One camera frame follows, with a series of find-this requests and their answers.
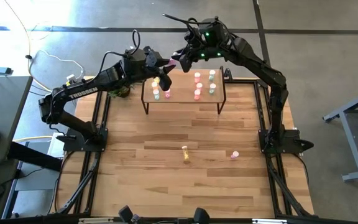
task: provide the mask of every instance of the wooden table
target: wooden table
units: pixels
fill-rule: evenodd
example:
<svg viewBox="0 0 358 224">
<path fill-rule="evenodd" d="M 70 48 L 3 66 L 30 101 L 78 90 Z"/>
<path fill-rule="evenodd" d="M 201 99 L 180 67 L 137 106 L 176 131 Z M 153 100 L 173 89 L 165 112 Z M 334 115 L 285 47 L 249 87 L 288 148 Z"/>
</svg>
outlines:
<svg viewBox="0 0 358 224">
<path fill-rule="evenodd" d="M 152 83 L 154 80 L 149 78 L 142 85 L 141 100 L 143 103 L 146 114 L 149 113 L 150 103 L 197 103 L 197 104 L 217 104 L 218 114 L 221 113 L 224 103 L 226 101 L 226 90 L 223 82 L 223 72 L 220 69 L 215 70 L 215 76 L 213 81 L 209 81 L 208 69 L 192 69 L 187 73 L 184 73 L 180 69 L 172 70 L 168 76 L 171 78 L 172 85 L 170 88 L 170 98 L 165 98 L 164 92 L 158 86 L 160 91 L 160 98 L 156 100 L 153 94 Z M 200 99 L 194 99 L 194 91 L 196 90 L 196 83 L 194 81 L 194 74 L 199 72 L 200 83 L 203 84 Z M 209 94 L 209 86 L 214 83 L 216 85 L 213 94 Z"/>
<path fill-rule="evenodd" d="M 143 217 L 192 217 L 196 207 L 213 218 L 273 217 L 253 85 L 226 84 L 225 113 L 220 115 L 216 105 L 179 103 L 155 104 L 153 113 L 146 115 L 139 103 L 141 88 L 135 85 L 128 98 L 111 100 L 108 145 L 92 216 L 116 217 L 129 205 Z M 91 120 L 95 98 L 96 94 L 81 98 L 75 115 Z M 293 127 L 288 104 L 284 123 Z M 183 163 L 182 146 L 189 148 L 190 164 Z M 230 159 L 233 151 L 239 151 L 236 160 Z M 58 190 L 60 207 L 77 188 L 83 157 L 76 152 L 67 161 Z M 282 157 L 289 189 L 313 213 L 302 163 L 293 155 Z M 284 211 L 281 192 L 278 197 Z"/>
</svg>

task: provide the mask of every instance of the small table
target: small table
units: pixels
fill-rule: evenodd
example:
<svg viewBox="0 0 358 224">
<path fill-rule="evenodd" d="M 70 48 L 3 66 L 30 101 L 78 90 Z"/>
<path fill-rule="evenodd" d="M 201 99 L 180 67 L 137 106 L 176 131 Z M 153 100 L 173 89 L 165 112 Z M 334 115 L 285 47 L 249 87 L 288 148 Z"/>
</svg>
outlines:
<svg viewBox="0 0 358 224">
<path fill-rule="evenodd" d="M 216 103 L 218 114 L 221 114 L 224 103 L 226 102 L 226 89 L 224 86 L 224 72 L 223 68 L 215 69 L 215 76 L 212 81 L 209 81 L 209 69 L 192 69 L 188 73 L 182 70 L 174 69 L 168 75 L 172 80 L 170 88 L 170 98 L 166 98 L 164 92 L 158 87 L 160 91 L 160 99 L 156 100 L 153 94 L 152 83 L 153 79 L 149 78 L 142 84 L 142 104 L 146 114 L 149 114 L 150 103 Z M 199 72 L 201 74 L 200 83 L 203 84 L 200 99 L 194 99 L 194 91 L 196 90 L 196 83 L 194 82 L 194 74 Z M 216 84 L 213 94 L 209 94 L 209 85 Z"/>
</svg>

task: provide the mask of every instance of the white cable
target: white cable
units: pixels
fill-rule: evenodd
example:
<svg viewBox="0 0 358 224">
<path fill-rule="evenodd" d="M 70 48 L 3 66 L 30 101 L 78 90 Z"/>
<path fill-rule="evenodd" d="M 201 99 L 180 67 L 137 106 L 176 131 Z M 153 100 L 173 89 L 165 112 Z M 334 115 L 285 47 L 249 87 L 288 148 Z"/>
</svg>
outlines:
<svg viewBox="0 0 358 224">
<path fill-rule="evenodd" d="M 29 33 L 27 32 L 27 29 L 25 28 L 23 22 L 20 20 L 19 16 L 16 14 L 16 12 L 13 10 L 13 8 L 11 7 L 11 5 L 4 0 L 5 3 L 9 6 L 9 8 L 11 9 L 11 11 L 13 12 L 13 14 L 16 16 L 17 20 L 19 20 L 20 24 L 22 24 L 22 27 L 24 29 L 24 32 L 27 36 L 27 40 L 29 41 L 29 55 L 31 55 L 31 40 L 29 37 Z M 30 72 L 30 59 L 27 59 L 27 71 L 29 72 L 29 75 L 34 79 L 34 81 L 36 82 L 36 84 L 40 85 L 44 90 L 47 90 L 49 92 L 52 92 L 49 88 L 47 88 L 45 85 L 41 84 Z"/>
<path fill-rule="evenodd" d="M 54 55 L 51 55 L 51 54 L 49 54 L 48 52 L 46 52 L 46 51 L 44 51 L 44 50 L 39 50 L 39 51 L 43 52 L 44 54 L 48 55 L 49 57 L 54 57 L 54 58 L 56 58 L 57 60 L 59 60 L 59 61 L 61 61 L 61 62 L 73 62 L 73 63 L 76 63 L 76 64 L 81 68 L 81 75 L 80 75 L 78 78 L 75 77 L 75 79 L 76 79 L 76 80 L 79 80 L 79 79 L 81 79 L 81 78 L 84 77 L 84 68 L 83 68 L 78 62 L 76 62 L 76 61 L 74 61 L 74 60 L 64 60 L 64 59 L 60 59 L 59 57 L 54 56 Z"/>
<path fill-rule="evenodd" d="M 53 136 L 35 136 L 35 137 L 27 137 L 27 138 L 21 138 L 21 139 L 14 139 L 12 142 L 22 142 L 26 140 L 33 140 L 33 139 L 43 139 L 43 138 L 53 138 Z"/>
</svg>

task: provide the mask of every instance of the desk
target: desk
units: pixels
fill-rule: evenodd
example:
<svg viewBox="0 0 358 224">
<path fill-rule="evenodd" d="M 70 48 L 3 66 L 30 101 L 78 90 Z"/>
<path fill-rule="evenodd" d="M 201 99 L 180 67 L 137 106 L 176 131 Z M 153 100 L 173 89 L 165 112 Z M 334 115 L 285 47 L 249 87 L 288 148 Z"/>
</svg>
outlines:
<svg viewBox="0 0 358 224">
<path fill-rule="evenodd" d="M 0 76 L 0 162 L 9 152 L 31 82 L 30 76 Z"/>
<path fill-rule="evenodd" d="M 220 115 L 216 105 L 178 103 L 156 103 L 146 115 L 139 103 L 141 89 L 135 85 L 127 98 L 111 100 L 108 145 L 101 156 L 92 216 L 116 217 L 129 205 L 143 217 L 192 217 L 196 207 L 213 218 L 273 217 L 252 85 L 226 84 Z M 90 121 L 95 98 L 81 98 L 75 115 Z M 284 123 L 293 127 L 289 105 Z M 183 163 L 183 145 L 189 148 L 190 164 Z M 234 150 L 240 155 L 231 160 Z M 67 161 L 58 190 L 60 207 L 77 188 L 83 156 L 76 152 Z M 293 155 L 282 157 L 289 189 L 313 213 L 302 163 Z M 87 194 L 85 189 L 82 207 Z M 281 192 L 278 197 L 284 211 Z"/>
</svg>

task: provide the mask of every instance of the cable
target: cable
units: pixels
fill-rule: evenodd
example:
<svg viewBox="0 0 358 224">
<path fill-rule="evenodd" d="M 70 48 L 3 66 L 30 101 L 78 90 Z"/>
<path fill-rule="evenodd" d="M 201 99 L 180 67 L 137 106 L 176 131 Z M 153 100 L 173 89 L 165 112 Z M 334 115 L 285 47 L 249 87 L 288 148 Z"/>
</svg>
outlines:
<svg viewBox="0 0 358 224">
<path fill-rule="evenodd" d="M 302 162 L 303 167 L 305 168 L 306 180 L 307 180 L 308 185 L 309 185 L 309 173 L 308 173 L 308 168 L 307 168 L 305 162 L 304 162 L 303 159 L 302 159 L 300 156 L 298 156 L 297 154 L 294 153 L 293 155 L 294 155 L 296 158 L 298 158 L 298 159 Z"/>
<path fill-rule="evenodd" d="M 55 185 L 55 190 L 54 191 L 54 195 L 53 195 L 53 198 L 52 198 L 52 201 L 55 199 L 55 212 L 57 212 L 57 192 L 59 190 L 59 183 L 60 183 L 60 177 L 62 176 L 62 172 L 63 172 L 63 168 L 65 166 L 65 163 L 66 161 L 70 158 L 70 156 L 73 154 L 74 152 L 69 152 L 66 156 L 66 158 L 63 160 L 62 162 L 62 167 L 60 168 L 60 171 L 59 171 L 59 176 L 57 177 L 56 179 L 56 185 Z"/>
<path fill-rule="evenodd" d="M 74 60 L 64 60 L 64 59 L 60 59 L 59 57 L 57 56 L 54 56 L 54 55 L 51 55 L 49 54 L 48 52 L 44 51 L 44 50 L 39 50 L 41 52 L 43 52 L 44 54 L 48 55 L 49 57 L 53 57 L 53 58 L 56 58 L 57 60 L 61 61 L 61 62 L 73 62 L 73 63 L 76 63 L 80 68 L 81 68 L 81 75 L 77 78 L 75 77 L 77 80 L 81 79 L 82 77 L 84 77 L 84 68 L 76 61 Z"/>
<path fill-rule="evenodd" d="M 42 94 L 39 94 L 39 93 L 34 93 L 33 91 L 29 91 L 29 92 L 32 93 L 32 94 L 35 94 L 35 95 L 45 96 L 45 95 L 42 95 Z"/>
<path fill-rule="evenodd" d="M 33 85 L 33 84 L 31 84 L 31 86 L 32 87 L 34 87 L 34 88 L 36 88 L 36 89 L 39 89 L 39 90 L 42 90 L 42 91 L 46 91 L 46 92 L 48 92 L 47 90 L 44 90 L 44 89 L 41 89 L 41 88 L 39 88 L 39 87 L 36 87 L 35 85 Z"/>
<path fill-rule="evenodd" d="M 160 224 L 160 223 L 178 223 L 177 221 L 168 221 L 168 220 L 164 220 L 164 221 L 159 221 L 156 223 L 148 223 L 148 224 Z"/>
<path fill-rule="evenodd" d="M 27 175 L 24 175 L 24 176 L 19 177 L 19 178 L 15 178 L 15 177 L 14 177 L 14 178 L 12 178 L 12 179 L 9 179 L 9 180 L 7 180 L 7 181 L 5 181 L 5 182 L 0 183 L 0 185 L 6 184 L 6 183 L 8 183 L 8 182 L 10 182 L 10 181 L 12 181 L 12 180 L 14 180 L 14 179 L 19 180 L 19 179 L 21 179 L 21 178 L 28 177 L 29 175 L 33 174 L 34 172 L 37 172 L 37 171 L 40 171 L 40 170 L 43 170 L 43 169 L 45 169 L 45 167 L 40 168 L 40 169 L 37 169 L 37 170 L 33 170 L 33 171 L 29 172 Z"/>
<path fill-rule="evenodd" d="M 135 33 L 137 34 L 137 40 L 138 40 L 138 43 L 136 44 L 135 42 Z M 133 55 L 135 52 L 137 52 L 137 50 L 139 49 L 139 46 L 140 46 L 140 34 L 137 30 L 133 30 L 132 31 L 132 41 L 135 45 L 135 50 L 133 52 L 131 52 L 131 55 Z"/>
<path fill-rule="evenodd" d="M 34 28 L 31 30 L 31 39 L 32 39 L 32 40 L 34 40 L 34 39 L 32 38 L 32 33 L 33 33 L 33 31 L 35 30 L 35 28 L 37 28 L 37 26 L 38 26 L 40 23 L 41 23 L 41 22 L 37 23 L 37 25 L 35 25 Z M 53 31 L 52 29 L 53 29 L 53 25 L 50 26 L 50 29 L 49 29 L 49 32 L 48 32 L 47 35 L 45 35 L 45 36 L 43 36 L 43 37 L 41 37 L 41 38 L 39 38 L 39 39 L 37 39 L 37 40 L 42 40 L 42 39 L 46 38 L 47 36 L 49 36 L 49 34 Z"/>
<path fill-rule="evenodd" d="M 48 89 L 45 85 L 43 85 L 42 83 L 40 83 L 30 72 L 30 60 L 32 59 L 31 57 L 31 40 L 30 40 L 30 36 L 29 33 L 27 32 L 27 29 L 25 28 L 23 22 L 20 20 L 19 16 L 16 14 L 15 10 L 13 10 L 12 6 L 6 1 L 4 0 L 5 3 L 8 5 L 8 7 L 11 9 L 11 11 L 13 12 L 13 14 L 16 16 L 17 20 L 20 22 L 20 24 L 22 24 L 22 27 L 24 29 L 25 35 L 27 36 L 27 40 L 29 42 L 29 54 L 26 55 L 25 57 L 27 58 L 27 71 L 29 72 L 29 75 L 34 79 L 34 82 L 36 82 L 36 84 L 40 85 L 44 90 L 47 90 L 49 92 L 52 92 L 50 89 Z"/>
<path fill-rule="evenodd" d="M 182 22 L 184 24 L 196 24 L 196 25 L 200 25 L 200 24 L 211 24 L 210 22 L 191 22 L 191 21 L 186 21 L 186 20 L 183 20 L 183 19 L 179 19 L 179 18 L 176 18 L 175 16 L 170 16 L 168 14 L 165 14 L 163 13 L 162 16 L 165 16 L 169 19 L 173 19 L 174 21 L 179 21 L 179 22 Z"/>
<path fill-rule="evenodd" d="M 56 191 L 57 180 L 58 180 L 58 179 L 56 178 L 55 186 L 53 187 L 53 191 L 52 191 L 52 199 L 50 200 L 50 205 L 49 205 L 49 209 L 48 209 L 47 215 L 50 213 L 50 210 L 52 209 L 53 200 L 54 200 L 54 198 L 55 198 L 55 191 Z"/>
<path fill-rule="evenodd" d="M 57 131 L 58 133 L 63 134 L 64 136 L 66 136 L 66 134 L 65 134 L 65 133 L 63 133 L 63 132 L 61 132 L 61 131 L 59 131 L 59 129 L 57 129 L 57 128 L 53 128 L 53 127 L 52 127 L 52 124 L 49 124 L 49 129 L 51 129 L 51 130 L 55 130 L 55 131 Z"/>
<path fill-rule="evenodd" d="M 286 138 L 295 138 L 295 137 L 297 137 L 297 136 L 299 136 L 299 135 L 301 134 L 301 132 L 300 132 L 299 130 L 296 130 L 296 132 L 297 132 L 297 134 L 294 134 L 294 135 L 292 135 L 292 136 L 286 136 L 286 135 L 284 135 L 284 137 L 286 137 Z"/>
<path fill-rule="evenodd" d="M 12 142 L 22 142 L 26 140 L 33 140 L 33 139 L 43 139 L 43 138 L 53 138 L 53 136 L 34 136 L 34 137 L 26 137 L 21 139 L 14 139 Z"/>
<path fill-rule="evenodd" d="M 113 51 L 108 51 L 108 52 L 104 53 L 104 56 L 103 56 L 103 59 L 102 59 L 102 64 L 100 65 L 99 72 L 98 72 L 98 74 L 97 74 L 94 78 L 96 78 L 96 77 L 102 72 L 103 65 L 104 65 L 104 61 L 105 61 L 106 56 L 107 56 L 108 54 L 115 54 L 115 55 L 118 55 L 118 56 L 121 56 L 121 57 L 126 57 L 126 55 L 124 55 L 124 54 L 120 54 L 120 53 L 113 52 Z"/>
</svg>

